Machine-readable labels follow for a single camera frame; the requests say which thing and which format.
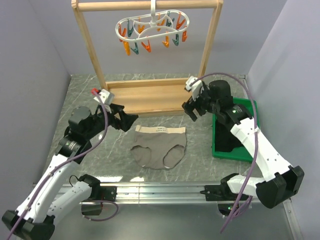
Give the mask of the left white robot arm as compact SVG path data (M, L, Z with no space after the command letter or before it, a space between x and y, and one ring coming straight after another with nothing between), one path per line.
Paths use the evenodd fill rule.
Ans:
M3 214L2 222L9 235L22 240L48 240L58 222L77 204L86 200L102 201L105 194L101 182L88 174L80 176L61 197L56 195L65 179L95 148L91 144L93 137L106 134L109 126L127 132L138 117L125 113L124 106L117 104L98 105L94 113L86 106L75 108L40 181L21 205Z

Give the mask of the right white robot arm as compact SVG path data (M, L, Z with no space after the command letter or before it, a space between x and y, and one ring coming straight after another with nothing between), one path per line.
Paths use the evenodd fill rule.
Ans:
M194 111L200 116L213 114L216 121L246 148L262 173L260 178L237 173L223 178L220 194L224 199L231 200L238 193L243 193L258 198L265 207L272 209L298 193L305 172L300 166L292 166L278 153L245 105L234 102L227 81L216 80L206 84L191 76L184 88L191 93L191 97L182 104L190 118L197 120Z

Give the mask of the taupe underwear beige waistband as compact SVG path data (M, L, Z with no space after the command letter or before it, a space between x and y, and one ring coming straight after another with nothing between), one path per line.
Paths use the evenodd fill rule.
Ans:
M142 168L169 170L183 159L186 146L185 127L137 125L130 152Z

